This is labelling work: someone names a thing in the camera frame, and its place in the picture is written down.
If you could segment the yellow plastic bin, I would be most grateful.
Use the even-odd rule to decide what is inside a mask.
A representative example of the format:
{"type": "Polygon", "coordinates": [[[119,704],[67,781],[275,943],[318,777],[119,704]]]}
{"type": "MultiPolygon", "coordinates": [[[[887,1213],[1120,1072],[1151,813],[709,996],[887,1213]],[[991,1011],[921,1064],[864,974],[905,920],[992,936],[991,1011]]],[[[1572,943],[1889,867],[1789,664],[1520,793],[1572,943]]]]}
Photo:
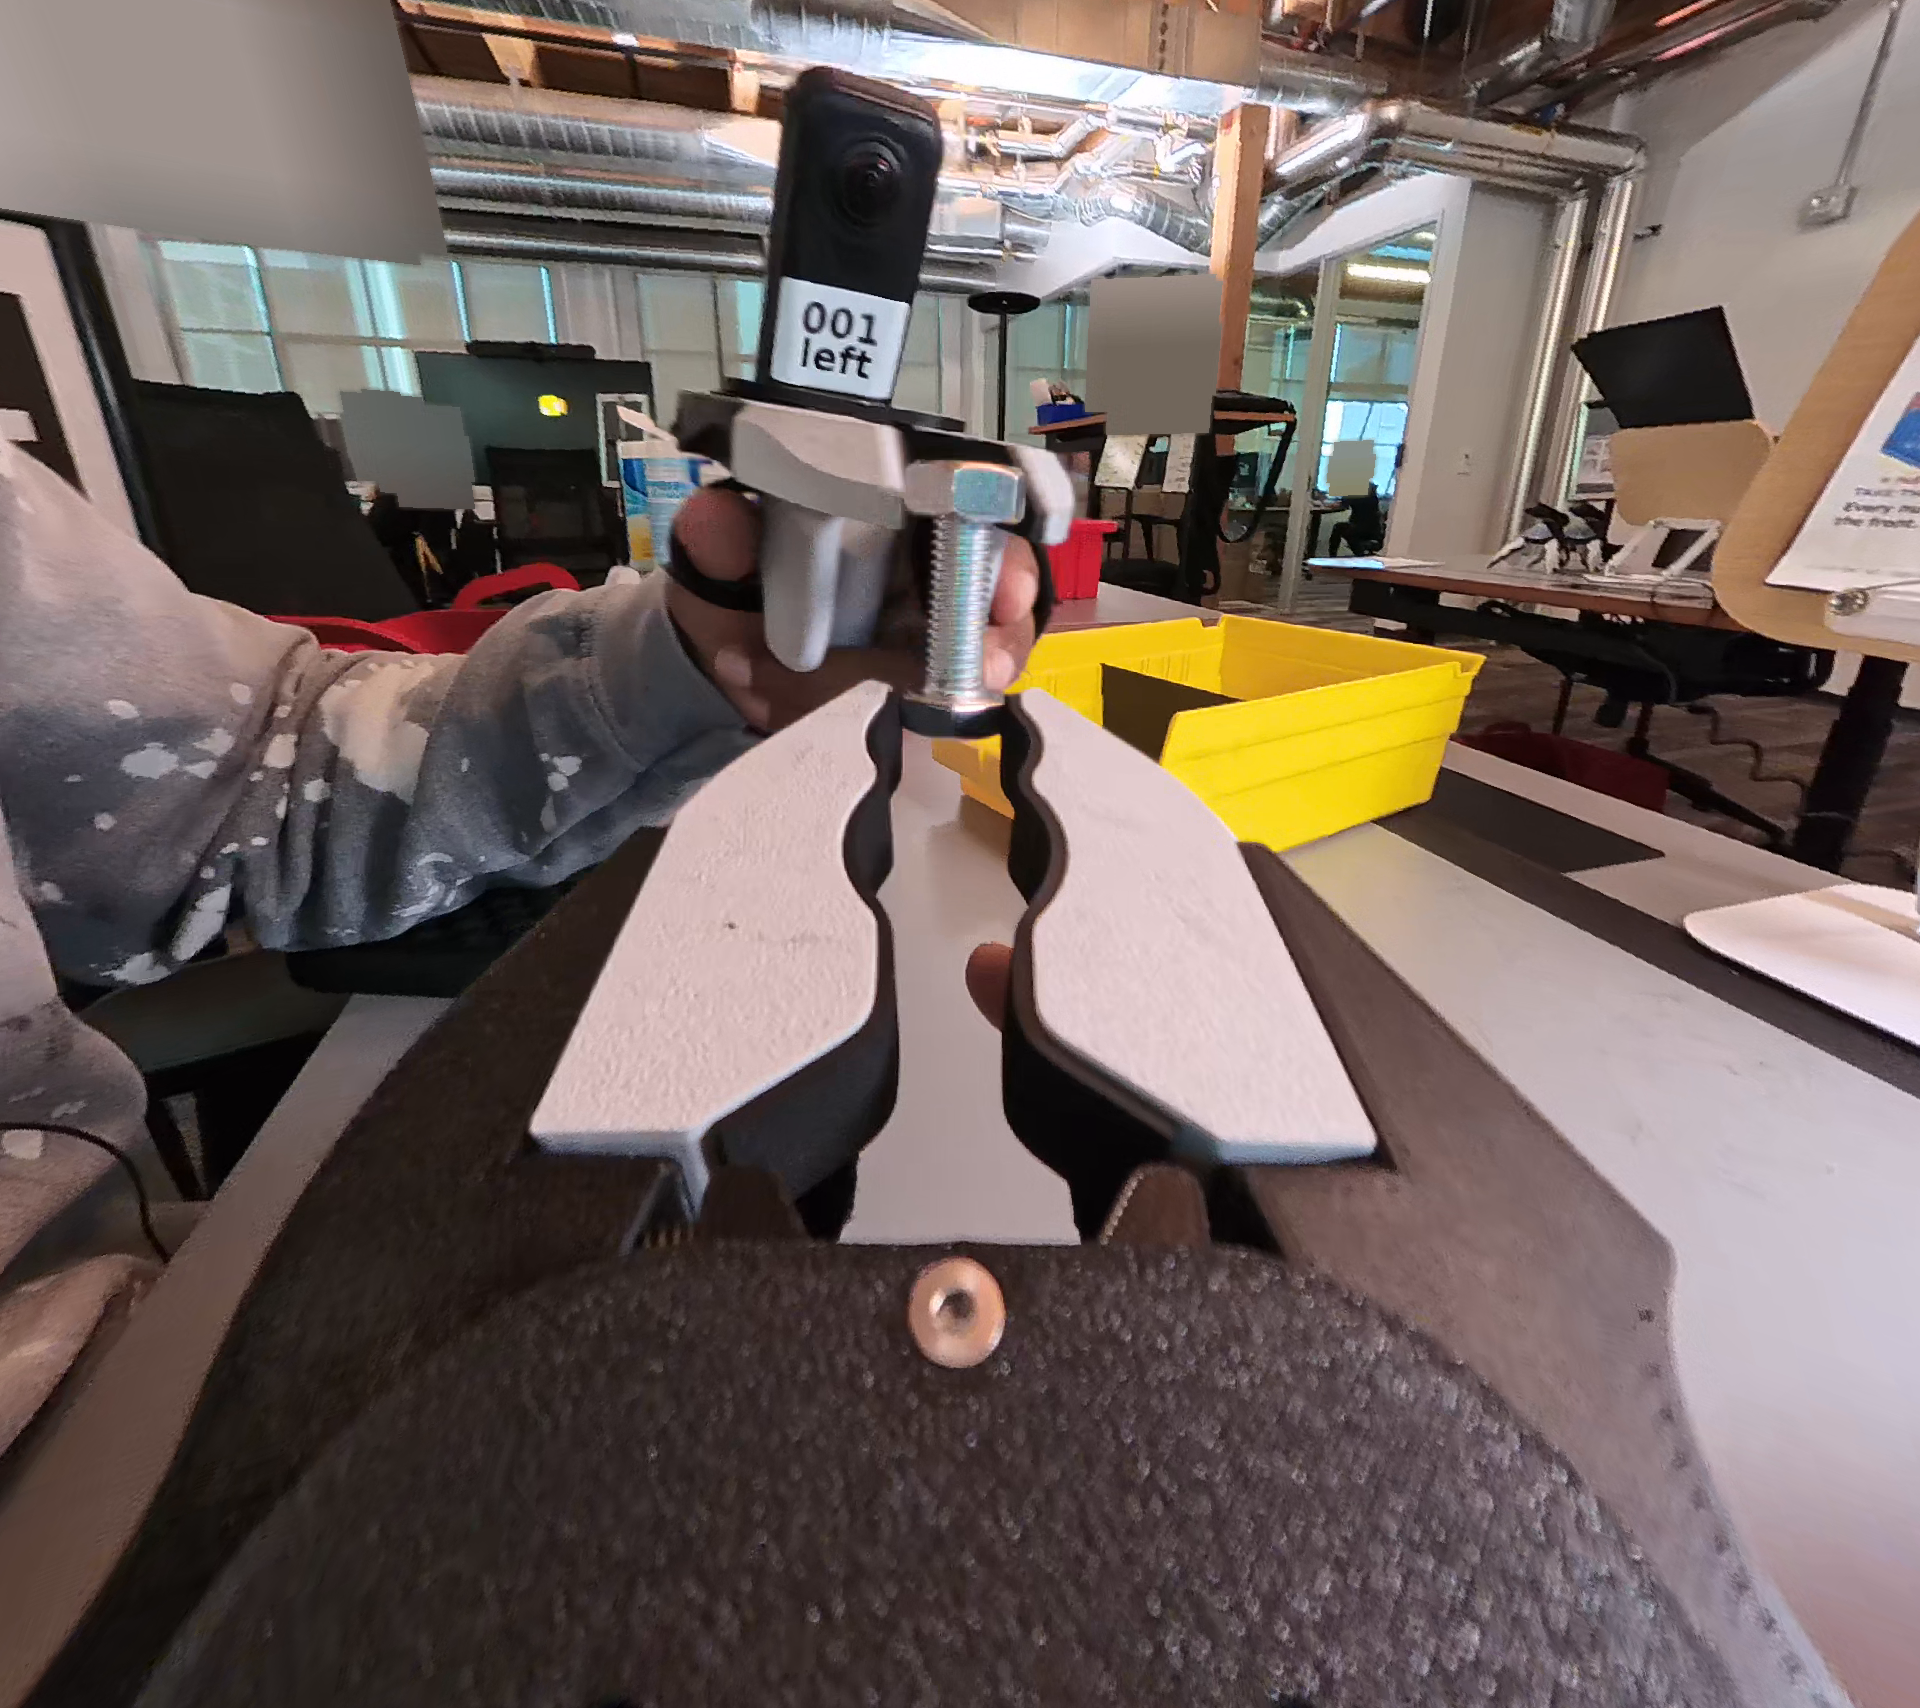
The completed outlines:
{"type": "Polygon", "coordinates": [[[1181,715],[1163,767],[1241,843],[1286,853],[1424,807],[1483,657],[1261,616],[1188,616],[1048,632],[1014,691],[1057,696],[1100,727],[1103,664],[1234,701],[1181,715]]]}

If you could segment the black panel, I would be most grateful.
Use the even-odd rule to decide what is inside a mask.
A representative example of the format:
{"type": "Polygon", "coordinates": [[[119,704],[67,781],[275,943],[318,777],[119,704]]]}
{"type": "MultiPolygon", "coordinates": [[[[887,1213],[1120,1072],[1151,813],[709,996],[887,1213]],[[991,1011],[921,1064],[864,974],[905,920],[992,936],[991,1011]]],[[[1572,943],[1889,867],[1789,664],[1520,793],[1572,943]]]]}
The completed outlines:
{"type": "Polygon", "coordinates": [[[420,612],[296,395],[136,381],[126,411],[156,550],[191,592],[273,619],[420,612]]]}

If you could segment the printed paper sheet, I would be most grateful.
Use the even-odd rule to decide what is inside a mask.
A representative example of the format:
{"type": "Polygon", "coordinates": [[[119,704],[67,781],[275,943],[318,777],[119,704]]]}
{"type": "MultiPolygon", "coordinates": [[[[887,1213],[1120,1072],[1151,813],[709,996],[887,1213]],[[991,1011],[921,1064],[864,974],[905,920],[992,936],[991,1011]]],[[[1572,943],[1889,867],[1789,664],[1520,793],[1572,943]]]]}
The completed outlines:
{"type": "Polygon", "coordinates": [[[1829,595],[1917,587],[1917,381],[1899,381],[1868,415],[1766,582],[1829,595]]]}

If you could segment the black monitor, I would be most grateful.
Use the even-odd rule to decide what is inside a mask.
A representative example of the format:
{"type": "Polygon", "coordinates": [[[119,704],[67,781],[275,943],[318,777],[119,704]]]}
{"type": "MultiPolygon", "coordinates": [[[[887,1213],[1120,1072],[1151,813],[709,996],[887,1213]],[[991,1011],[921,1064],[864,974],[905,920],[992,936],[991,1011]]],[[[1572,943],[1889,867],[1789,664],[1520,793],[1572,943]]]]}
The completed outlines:
{"type": "Polygon", "coordinates": [[[1598,329],[1570,353],[1618,432],[1756,418],[1720,305],[1598,329]]]}

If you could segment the black bin divider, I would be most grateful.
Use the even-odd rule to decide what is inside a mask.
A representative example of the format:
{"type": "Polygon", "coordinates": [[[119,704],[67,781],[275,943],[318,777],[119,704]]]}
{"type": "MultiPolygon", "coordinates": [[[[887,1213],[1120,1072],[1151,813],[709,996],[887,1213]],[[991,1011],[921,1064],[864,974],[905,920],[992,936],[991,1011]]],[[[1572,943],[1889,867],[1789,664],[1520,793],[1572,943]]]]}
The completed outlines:
{"type": "Polygon", "coordinates": [[[1167,760],[1178,716],[1234,704],[1236,701],[1222,693],[1120,664],[1100,666],[1100,727],[1159,765],[1167,760]]]}

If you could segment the white flat stand base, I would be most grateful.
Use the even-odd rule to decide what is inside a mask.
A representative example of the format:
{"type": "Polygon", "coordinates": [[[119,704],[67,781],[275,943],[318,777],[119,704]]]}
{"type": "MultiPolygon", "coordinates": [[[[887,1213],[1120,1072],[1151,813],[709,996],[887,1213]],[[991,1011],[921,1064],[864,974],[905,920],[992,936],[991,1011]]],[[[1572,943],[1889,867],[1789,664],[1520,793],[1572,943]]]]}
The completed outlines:
{"type": "Polygon", "coordinates": [[[1700,909],[1684,917],[1682,929],[1720,961],[1918,1046],[1914,890],[1836,883],[1700,909]]]}

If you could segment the cardboard piece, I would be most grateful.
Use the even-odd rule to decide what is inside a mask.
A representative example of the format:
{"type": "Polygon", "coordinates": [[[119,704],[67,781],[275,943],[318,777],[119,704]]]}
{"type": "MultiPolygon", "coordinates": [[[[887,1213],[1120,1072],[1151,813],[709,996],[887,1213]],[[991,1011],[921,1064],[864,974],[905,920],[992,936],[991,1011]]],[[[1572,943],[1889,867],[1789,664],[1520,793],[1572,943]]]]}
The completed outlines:
{"type": "Polygon", "coordinates": [[[1776,446],[1760,423],[1620,428],[1607,440],[1623,527],[1734,520],[1776,446]]]}

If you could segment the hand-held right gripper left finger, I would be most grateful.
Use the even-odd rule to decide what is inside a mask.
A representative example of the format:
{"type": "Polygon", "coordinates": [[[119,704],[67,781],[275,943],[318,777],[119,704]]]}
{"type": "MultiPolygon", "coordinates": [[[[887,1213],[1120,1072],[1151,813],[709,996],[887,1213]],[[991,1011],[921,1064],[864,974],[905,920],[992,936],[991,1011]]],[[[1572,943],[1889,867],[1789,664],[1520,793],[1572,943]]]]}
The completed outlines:
{"type": "Polygon", "coordinates": [[[724,1169],[795,1199],[854,1169],[901,1091],[901,698],[862,682],[722,768],[674,816],[530,1119],[567,1159],[724,1169]]]}

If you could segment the black floor lamp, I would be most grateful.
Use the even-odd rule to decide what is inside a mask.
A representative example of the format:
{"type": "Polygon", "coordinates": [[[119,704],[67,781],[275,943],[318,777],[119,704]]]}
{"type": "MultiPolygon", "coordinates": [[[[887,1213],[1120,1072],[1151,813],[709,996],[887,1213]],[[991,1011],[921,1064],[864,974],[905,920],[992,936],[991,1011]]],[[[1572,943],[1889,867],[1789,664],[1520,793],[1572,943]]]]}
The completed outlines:
{"type": "Polygon", "coordinates": [[[1001,444],[1030,443],[1040,408],[1067,387],[1067,308],[1014,288],[978,291],[968,308],[985,356],[980,423],[1001,444]]]}

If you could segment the instruction sheet on cardboard stand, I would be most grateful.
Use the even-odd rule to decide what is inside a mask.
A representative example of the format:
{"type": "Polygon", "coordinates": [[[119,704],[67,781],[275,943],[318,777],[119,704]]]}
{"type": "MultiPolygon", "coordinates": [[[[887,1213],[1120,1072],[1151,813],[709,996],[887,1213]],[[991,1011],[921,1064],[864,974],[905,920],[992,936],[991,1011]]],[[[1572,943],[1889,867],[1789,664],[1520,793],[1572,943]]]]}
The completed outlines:
{"type": "Polygon", "coordinates": [[[1914,666],[1917,616],[1830,625],[1830,590],[1776,587],[1770,574],[1812,517],[1871,411],[1892,392],[1918,336],[1918,224],[1887,252],[1833,351],[1725,527],[1713,567],[1719,605],[1738,626],[1792,647],[1914,666]]]}

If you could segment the wooden background desk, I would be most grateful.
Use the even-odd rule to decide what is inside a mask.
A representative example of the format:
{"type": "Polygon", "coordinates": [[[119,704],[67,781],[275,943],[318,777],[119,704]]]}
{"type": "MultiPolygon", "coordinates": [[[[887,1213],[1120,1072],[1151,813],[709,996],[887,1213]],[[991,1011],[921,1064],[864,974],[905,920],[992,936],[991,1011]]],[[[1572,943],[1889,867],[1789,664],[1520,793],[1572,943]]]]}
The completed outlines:
{"type": "MultiPolygon", "coordinates": [[[[1488,641],[1524,657],[1527,648],[1615,657],[1648,647],[1675,664],[1738,654],[1756,663],[1764,677],[1811,682],[1804,695],[1779,701],[1818,696],[1836,666],[1830,650],[1770,641],[1741,626],[1707,589],[1386,558],[1312,561],[1309,568],[1347,585],[1355,616],[1394,625],[1417,642],[1488,641]]],[[[1789,833],[1789,853],[1783,857],[1829,874],[1844,870],[1887,756],[1904,677],[1897,664],[1866,668],[1860,682],[1836,703],[1812,777],[1795,790],[1795,818],[1783,822],[1769,816],[1789,833]]]]}

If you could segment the silver hex bolt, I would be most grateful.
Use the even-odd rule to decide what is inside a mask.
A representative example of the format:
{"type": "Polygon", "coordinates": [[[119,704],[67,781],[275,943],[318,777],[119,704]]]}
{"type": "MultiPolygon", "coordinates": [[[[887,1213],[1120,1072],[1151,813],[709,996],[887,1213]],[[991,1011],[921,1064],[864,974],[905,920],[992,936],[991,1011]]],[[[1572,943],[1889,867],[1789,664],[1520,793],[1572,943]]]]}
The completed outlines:
{"type": "Polygon", "coordinates": [[[987,639],[1003,552],[1027,512],[1022,474],[985,463],[919,463],[906,471],[905,503],[931,527],[921,691],[997,695],[985,670],[987,639]]]}

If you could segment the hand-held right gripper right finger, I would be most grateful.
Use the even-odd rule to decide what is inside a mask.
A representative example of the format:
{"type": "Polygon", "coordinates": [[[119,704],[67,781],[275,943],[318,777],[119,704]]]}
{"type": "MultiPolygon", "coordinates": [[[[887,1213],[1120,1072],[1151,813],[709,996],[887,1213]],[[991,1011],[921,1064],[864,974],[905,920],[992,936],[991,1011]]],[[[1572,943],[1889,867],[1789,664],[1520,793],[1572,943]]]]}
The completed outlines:
{"type": "Polygon", "coordinates": [[[1160,760],[1065,701],[1013,696],[1003,784],[1022,915],[1003,1108],[1097,1236],[1147,1169],[1342,1169],[1380,1131],[1254,851],[1160,760]]]}

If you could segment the person's grey speckled sweatshirt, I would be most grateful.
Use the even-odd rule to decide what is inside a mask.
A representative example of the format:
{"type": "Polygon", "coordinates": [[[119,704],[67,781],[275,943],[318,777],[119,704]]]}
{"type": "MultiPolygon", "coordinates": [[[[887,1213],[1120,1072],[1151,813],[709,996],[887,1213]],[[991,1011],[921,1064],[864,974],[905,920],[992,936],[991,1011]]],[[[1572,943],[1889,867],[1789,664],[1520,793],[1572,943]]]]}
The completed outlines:
{"type": "Polygon", "coordinates": [[[3,1451],[161,1275],[132,1248],[136,1196],[126,1154],[148,1098],[120,1044],[75,1015],[60,972],[73,880],[41,878],[5,828],[3,878],[3,1451]]]}

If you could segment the black office chair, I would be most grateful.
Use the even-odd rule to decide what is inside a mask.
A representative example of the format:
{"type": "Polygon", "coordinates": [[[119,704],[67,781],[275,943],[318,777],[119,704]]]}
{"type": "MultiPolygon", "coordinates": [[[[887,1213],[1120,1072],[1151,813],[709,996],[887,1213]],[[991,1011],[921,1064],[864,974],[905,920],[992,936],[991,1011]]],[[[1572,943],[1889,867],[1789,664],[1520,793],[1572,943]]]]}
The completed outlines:
{"type": "Polygon", "coordinates": [[[1635,730],[1624,752],[1631,760],[1644,765],[1666,778],[1673,795],[1680,796],[1699,813],[1722,816],[1745,831],[1760,836],[1760,843],[1774,854],[1789,853],[1789,833],[1769,816],[1745,807],[1722,793],[1704,775],[1695,773],[1675,760],[1654,755],[1651,747],[1652,713],[1661,706],[1679,708],[1708,722],[1710,747],[1738,747],[1747,751],[1747,778],[1759,784],[1779,783],[1776,775],[1764,771],[1764,749],[1745,737],[1722,737],[1719,698],[1798,698],[1812,684],[1804,674],[1763,674],[1759,663],[1749,663],[1738,654],[1725,661],[1684,658],[1679,664],[1668,663],[1651,647],[1631,648],[1624,654],[1592,654],[1591,650],[1538,650],[1527,648],[1527,654],[1561,674],[1563,691],[1557,703],[1553,733],[1561,735],[1572,703],[1572,689],[1585,684],[1601,691],[1597,724],[1605,730],[1620,730],[1628,716],[1635,716],[1635,730]]]}

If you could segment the person's left hand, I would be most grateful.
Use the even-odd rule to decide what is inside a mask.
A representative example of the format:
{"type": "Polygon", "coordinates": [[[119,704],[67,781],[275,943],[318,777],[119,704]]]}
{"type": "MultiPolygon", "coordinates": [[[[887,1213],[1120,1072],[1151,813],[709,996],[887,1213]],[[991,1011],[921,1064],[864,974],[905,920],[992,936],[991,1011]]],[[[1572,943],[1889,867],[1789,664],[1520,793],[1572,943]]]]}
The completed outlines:
{"type": "MultiPolygon", "coordinates": [[[[758,572],[761,517],[752,497],[709,488],[681,511],[674,530],[691,565],[709,580],[732,585],[758,572]]],[[[1040,554],[1013,536],[1003,552],[983,642],[980,673],[992,693],[1013,689],[1028,666],[1040,634],[1043,587],[1040,554]]],[[[763,737],[864,682],[901,691],[921,687],[924,632],[913,587],[901,590],[872,647],[834,650],[811,673],[772,657],[761,614],[709,605],[677,580],[666,585],[666,609],[691,658],[763,737]]]]}

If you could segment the person's left forearm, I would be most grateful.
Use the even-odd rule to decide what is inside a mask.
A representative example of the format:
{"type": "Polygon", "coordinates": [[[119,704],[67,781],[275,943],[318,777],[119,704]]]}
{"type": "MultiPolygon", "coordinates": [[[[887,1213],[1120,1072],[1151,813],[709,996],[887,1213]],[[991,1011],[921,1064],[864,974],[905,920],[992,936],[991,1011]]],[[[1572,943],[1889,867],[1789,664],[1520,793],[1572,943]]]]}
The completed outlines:
{"type": "Polygon", "coordinates": [[[3,525],[7,1019],[231,927],[357,946],[556,884],[755,743],[652,580],[542,595],[466,654],[345,654],[191,592],[19,449],[3,525]]]}

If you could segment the blue white wipes canister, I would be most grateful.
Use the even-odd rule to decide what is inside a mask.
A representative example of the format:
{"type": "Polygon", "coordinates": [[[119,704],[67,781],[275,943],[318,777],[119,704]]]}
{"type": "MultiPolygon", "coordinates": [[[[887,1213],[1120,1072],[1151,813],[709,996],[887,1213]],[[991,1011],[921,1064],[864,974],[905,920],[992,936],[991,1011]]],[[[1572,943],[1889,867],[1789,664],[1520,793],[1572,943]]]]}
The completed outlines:
{"type": "Polygon", "coordinates": [[[629,536],[631,567],[643,574],[663,568],[671,556],[674,522],[702,488],[726,479],[706,457],[685,451],[679,440],[632,401],[610,402],[618,487],[629,536]]]}

